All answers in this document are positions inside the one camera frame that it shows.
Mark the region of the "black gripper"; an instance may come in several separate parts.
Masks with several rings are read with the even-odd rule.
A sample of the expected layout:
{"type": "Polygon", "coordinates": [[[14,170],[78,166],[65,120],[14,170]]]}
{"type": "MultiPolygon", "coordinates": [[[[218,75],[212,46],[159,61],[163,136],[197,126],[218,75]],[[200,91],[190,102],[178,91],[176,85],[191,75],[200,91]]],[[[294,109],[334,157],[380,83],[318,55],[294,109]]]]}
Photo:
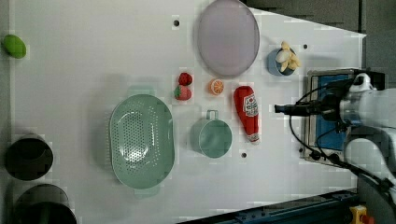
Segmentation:
{"type": "Polygon", "coordinates": [[[275,105],[275,112],[297,117],[322,116],[325,120],[337,121],[340,119],[340,102],[340,97],[328,94],[321,100],[294,105],[275,105]]]}

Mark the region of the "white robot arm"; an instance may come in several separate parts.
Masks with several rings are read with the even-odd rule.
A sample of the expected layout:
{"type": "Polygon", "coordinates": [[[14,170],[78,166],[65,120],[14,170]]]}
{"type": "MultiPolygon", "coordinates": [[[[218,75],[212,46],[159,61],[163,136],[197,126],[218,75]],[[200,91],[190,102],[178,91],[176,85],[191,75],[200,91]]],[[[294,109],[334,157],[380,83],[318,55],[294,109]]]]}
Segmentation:
{"type": "Polygon", "coordinates": [[[327,154],[321,145],[309,148],[317,157],[324,157],[331,163],[350,170],[355,175],[367,175],[377,183],[395,187],[395,90],[379,91],[371,84],[371,78],[361,73],[353,79],[330,82],[317,87],[327,92],[320,100],[300,99],[293,105],[276,105],[275,112],[290,117],[320,116],[333,121],[335,132],[350,129],[344,148],[356,149],[361,157],[368,149],[381,153],[380,163],[385,164],[388,173],[379,177],[367,167],[341,159],[336,154],[327,154]]]}

